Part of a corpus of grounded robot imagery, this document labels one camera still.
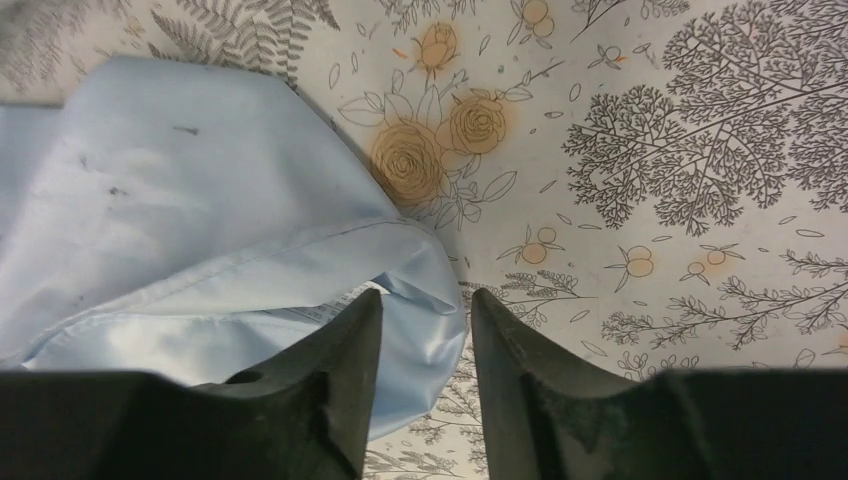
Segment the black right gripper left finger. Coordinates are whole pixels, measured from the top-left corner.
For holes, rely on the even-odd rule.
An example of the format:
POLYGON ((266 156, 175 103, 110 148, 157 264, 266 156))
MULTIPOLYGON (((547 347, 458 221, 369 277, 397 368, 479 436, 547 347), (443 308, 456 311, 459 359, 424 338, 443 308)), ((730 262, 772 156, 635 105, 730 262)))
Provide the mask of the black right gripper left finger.
POLYGON ((379 291, 222 383, 140 371, 5 372, 5 479, 358 479, 375 398, 379 291))

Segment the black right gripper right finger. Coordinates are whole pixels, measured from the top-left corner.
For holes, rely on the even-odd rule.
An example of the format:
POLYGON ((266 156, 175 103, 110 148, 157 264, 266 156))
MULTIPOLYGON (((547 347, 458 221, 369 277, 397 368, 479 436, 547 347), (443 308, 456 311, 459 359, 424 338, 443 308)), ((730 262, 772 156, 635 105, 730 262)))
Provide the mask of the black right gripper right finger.
POLYGON ((843 479, 843 369, 672 369, 634 382, 492 293, 471 327, 493 479, 843 479))

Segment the light blue pillowcase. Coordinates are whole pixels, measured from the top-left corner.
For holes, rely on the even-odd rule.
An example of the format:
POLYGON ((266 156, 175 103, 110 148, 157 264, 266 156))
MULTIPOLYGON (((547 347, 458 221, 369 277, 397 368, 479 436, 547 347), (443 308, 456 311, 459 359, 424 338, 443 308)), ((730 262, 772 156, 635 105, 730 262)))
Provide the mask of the light blue pillowcase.
POLYGON ((451 263, 284 83, 121 57, 1 108, 1 365, 219 383, 365 287, 371 438, 428 413, 466 339, 451 263))

